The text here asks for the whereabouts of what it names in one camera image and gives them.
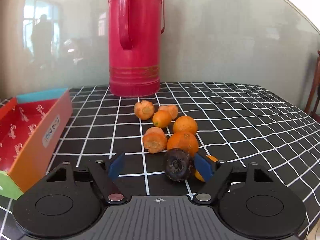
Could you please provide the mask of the dark mangosteen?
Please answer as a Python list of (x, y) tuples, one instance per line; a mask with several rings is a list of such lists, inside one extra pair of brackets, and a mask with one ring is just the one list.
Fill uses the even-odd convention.
[(188, 152), (173, 148), (164, 155), (163, 168), (166, 176), (172, 181), (183, 181), (193, 174), (194, 160)]

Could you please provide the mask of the large rough orange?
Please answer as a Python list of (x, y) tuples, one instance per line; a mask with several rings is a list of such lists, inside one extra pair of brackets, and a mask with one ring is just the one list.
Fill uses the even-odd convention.
[(188, 131), (174, 133), (167, 142), (167, 150), (179, 148), (194, 157), (199, 150), (199, 143), (195, 135)]

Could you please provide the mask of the orange tangerine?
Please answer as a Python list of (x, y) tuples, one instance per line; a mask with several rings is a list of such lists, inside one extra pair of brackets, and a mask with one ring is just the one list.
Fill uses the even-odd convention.
[(173, 125), (173, 132), (190, 132), (195, 135), (198, 130), (197, 122), (190, 116), (180, 116)]

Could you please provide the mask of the carrot piece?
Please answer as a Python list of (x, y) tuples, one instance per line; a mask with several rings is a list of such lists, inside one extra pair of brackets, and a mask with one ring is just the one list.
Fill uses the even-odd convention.
[(159, 106), (158, 110), (168, 112), (172, 120), (175, 120), (178, 116), (178, 107), (176, 105), (162, 105)]
[(159, 127), (151, 127), (143, 135), (144, 148), (149, 153), (158, 153), (167, 148), (167, 137)]
[(152, 102), (142, 100), (141, 102), (135, 103), (134, 113), (136, 117), (140, 118), (141, 120), (150, 119), (153, 116), (154, 112), (155, 107)]

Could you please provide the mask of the small orange kumquat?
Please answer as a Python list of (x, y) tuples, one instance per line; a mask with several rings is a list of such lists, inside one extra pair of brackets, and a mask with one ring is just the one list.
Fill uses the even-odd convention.
[(168, 127), (171, 121), (170, 113), (164, 110), (157, 111), (152, 117), (153, 125), (161, 129)]

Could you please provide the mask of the black white checked tablecloth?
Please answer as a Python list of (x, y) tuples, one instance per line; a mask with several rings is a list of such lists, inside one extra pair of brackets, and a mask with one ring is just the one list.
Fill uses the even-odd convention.
[[(202, 184), (167, 179), (163, 154), (150, 154), (142, 137), (151, 120), (139, 120), (135, 98), (114, 96), (108, 86), (70, 90), (73, 113), (57, 142), (47, 171), (66, 161), (83, 167), (97, 159), (125, 153), (117, 186), (131, 194), (187, 194)], [(319, 124), (303, 111), (257, 85), (233, 83), (162, 83), (147, 97), (155, 107), (176, 105), (180, 116), (198, 125), (199, 152), (246, 166), (259, 163), (294, 191), (306, 206), (305, 237), (319, 220)]]

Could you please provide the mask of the colourful cardboard box tray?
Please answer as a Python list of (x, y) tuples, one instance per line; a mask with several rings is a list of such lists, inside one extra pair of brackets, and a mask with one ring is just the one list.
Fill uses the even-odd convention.
[(72, 112), (67, 88), (20, 94), (1, 105), (1, 196), (17, 200), (44, 177)]

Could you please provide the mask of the red thermos flask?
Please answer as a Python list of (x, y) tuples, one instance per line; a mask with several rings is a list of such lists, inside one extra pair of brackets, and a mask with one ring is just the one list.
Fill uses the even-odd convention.
[(108, 0), (110, 90), (144, 97), (160, 87), (164, 0)]

